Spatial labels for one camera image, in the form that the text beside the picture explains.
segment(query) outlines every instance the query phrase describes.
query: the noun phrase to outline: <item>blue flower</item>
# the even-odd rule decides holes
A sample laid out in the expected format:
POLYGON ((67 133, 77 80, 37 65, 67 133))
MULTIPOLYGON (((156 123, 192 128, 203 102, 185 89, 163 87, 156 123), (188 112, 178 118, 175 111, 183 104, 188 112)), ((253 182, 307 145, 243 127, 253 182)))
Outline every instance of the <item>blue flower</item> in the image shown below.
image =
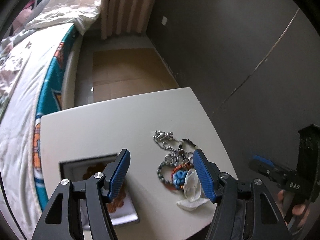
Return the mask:
POLYGON ((184 184, 187 173, 188 171, 179 170, 172 176, 173 184, 176 189, 179 189, 180 186, 184 184))

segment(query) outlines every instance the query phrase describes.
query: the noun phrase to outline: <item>white table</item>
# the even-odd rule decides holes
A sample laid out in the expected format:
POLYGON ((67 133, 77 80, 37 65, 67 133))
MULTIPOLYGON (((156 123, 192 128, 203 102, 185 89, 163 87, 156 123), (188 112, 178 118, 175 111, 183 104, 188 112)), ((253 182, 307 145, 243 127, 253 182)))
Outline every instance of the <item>white table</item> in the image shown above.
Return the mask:
POLYGON ((237 179, 223 144, 190 88, 166 90, 80 106, 41 119, 41 162, 50 197, 60 182, 59 162, 120 152, 131 164, 126 176, 140 223, 117 228, 120 240, 186 239, 211 223, 215 204, 193 212, 176 202, 183 194, 164 188, 156 169, 167 154, 152 140, 155 130, 190 138, 221 171, 237 179))

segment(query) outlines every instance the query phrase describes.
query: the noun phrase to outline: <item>mattress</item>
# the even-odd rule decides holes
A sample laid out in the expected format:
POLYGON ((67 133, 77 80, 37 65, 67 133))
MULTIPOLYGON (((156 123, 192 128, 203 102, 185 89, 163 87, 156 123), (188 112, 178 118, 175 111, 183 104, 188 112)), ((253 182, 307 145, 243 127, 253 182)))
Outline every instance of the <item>mattress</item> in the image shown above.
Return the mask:
MULTIPOLYGON (((12 212, 27 239, 48 201, 40 154, 41 116, 61 110, 61 87, 68 55, 79 35, 72 23, 36 31, 14 47, 21 58, 31 49, 0 125, 0 169, 12 212)), ((0 195, 0 210, 18 238, 23 239, 0 195)))

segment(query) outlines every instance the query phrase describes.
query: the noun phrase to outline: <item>necklace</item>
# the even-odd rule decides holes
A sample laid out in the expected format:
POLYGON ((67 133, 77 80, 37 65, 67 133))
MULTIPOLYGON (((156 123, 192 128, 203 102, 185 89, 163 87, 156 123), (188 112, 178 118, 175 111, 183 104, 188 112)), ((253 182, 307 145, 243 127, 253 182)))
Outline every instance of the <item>necklace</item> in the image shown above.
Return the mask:
POLYGON ((193 156, 193 152, 188 152, 183 149, 184 144, 188 144, 194 149, 197 149, 197 146, 190 139, 177 140, 173 137, 173 132, 163 132, 156 131, 153 136, 153 141, 161 149, 169 151, 164 158, 164 161, 160 163, 157 169, 157 175, 159 180, 169 186, 174 186, 176 189, 183 189, 183 184, 185 182, 185 177, 193 164, 190 162, 193 156), (178 149, 175 149, 171 144, 179 143, 178 149), (174 170, 171 174, 171 180, 165 179, 161 174, 161 169, 164 166, 174 167, 174 170))

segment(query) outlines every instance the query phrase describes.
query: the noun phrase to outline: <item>white sheet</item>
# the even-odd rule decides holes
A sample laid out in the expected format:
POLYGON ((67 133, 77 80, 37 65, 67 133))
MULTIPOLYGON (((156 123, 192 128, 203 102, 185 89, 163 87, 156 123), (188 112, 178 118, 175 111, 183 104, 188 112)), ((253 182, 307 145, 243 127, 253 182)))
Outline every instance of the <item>white sheet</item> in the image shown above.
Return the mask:
MULTIPOLYGON (((41 215, 32 167, 38 97, 52 57, 71 26, 68 23, 39 30, 11 51, 11 57, 21 57, 28 44, 31 49, 0 125, 0 169, 9 205, 27 239, 31 239, 41 215)), ((3 209, 5 202, 1 198, 0 210, 3 209)), ((19 235, 12 219, 6 220, 19 235)))
POLYGON ((43 11, 26 25, 26 30, 61 23, 74 23, 83 36, 98 19, 101 0, 50 0, 43 11))

